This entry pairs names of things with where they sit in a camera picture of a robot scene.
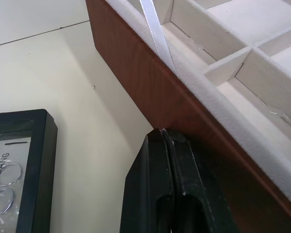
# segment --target brown wooden panel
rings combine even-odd
[[[214,153],[205,160],[244,233],[291,233],[291,203],[105,0],[87,0],[95,46],[154,128],[173,128]]]

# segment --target silver ring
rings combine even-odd
[[[10,207],[12,206],[13,201],[14,201],[14,193],[13,193],[11,188],[0,187],[0,193],[2,193],[2,192],[6,192],[10,196],[10,199],[8,201],[7,207],[4,210],[0,211],[0,214],[4,214],[5,212],[7,212],[10,209]]]
[[[11,184],[13,184],[14,182],[18,181],[19,178],[21,177],[21,166],[18,164],[18,163],[13,163],[13,162],[6,162],[4,163],[4,165],[2,166],[2,173],[4,172],[4,170],[9,167],[9,166],[16,166],[18,169],[19,169],[19,174],[17,177],[15,177],[15,179],[13,179],[11,182],[9,183],[1,183],[1,180],[0,180],[0,186],[9,186]]]

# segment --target white ribbon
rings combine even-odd
[[[175,73],[176,69],[171,59],[171,55],[163,34],[159,18],[157,16],[153,0],[140,0],[142,9],[144,11],[145,19],[149,26],[152,38],[160,59]]]

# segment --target black plastic frame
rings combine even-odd
[[[16,233],[49,232],[57,126],[44,109],[0,113],[0,133],[31,131]]]

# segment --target metal ring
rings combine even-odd
[[[4,210],[0,211],[0,214],[4,214],[5,212],[7,212],[10,209],[10,207],[12,206],[13,201],[14,201],[14,193],[13,193],[11,188],[0,187],[0,193],[2,193],[2,192],[7,192],[7,194],[10,196],[10,199],[8,201],[7,207]]]
[[[3,171],[9,166],[18,167],[19,168],[19,175],[9,183],[1,183],[1,180],[0,180],[0,186],[9,186],[9,185],[13,184],[15,181],[18,181],[19,178],[21,177],[21,173],[22,173],[21,166],[18,163],[13,163],[13,162],[4,163],[4,165],[2,166],[2,173],[0,174],[0,176],[2,176]]]

